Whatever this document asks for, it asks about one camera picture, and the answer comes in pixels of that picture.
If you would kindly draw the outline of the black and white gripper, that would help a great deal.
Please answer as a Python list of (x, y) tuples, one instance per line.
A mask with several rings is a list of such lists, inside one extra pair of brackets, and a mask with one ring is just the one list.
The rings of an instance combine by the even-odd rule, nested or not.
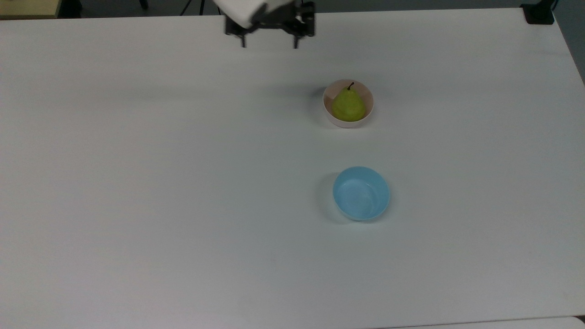
[(294, 36), (294, 49), (300, 38), (315, 35), (315, 2), (309, 0), (214, 0), (226, 16), (226, 35), (239, 36), (246, 48), (246, 35), (257, 29), (280, 29)]

